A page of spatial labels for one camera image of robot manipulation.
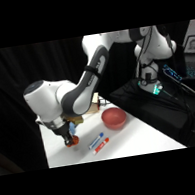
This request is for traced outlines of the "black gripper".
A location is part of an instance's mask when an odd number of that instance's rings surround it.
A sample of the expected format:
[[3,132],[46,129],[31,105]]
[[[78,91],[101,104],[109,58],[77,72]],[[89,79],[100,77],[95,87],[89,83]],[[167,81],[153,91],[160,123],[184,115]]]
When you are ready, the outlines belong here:
[[71,129],[69,127],[69,121],[60,119],[59,121],[50,122],[51,130],[55,135],[62,136],[65,141],[65,146],[71,147],[73,145],[73,140],[71,137],[76,135],[75,128]]

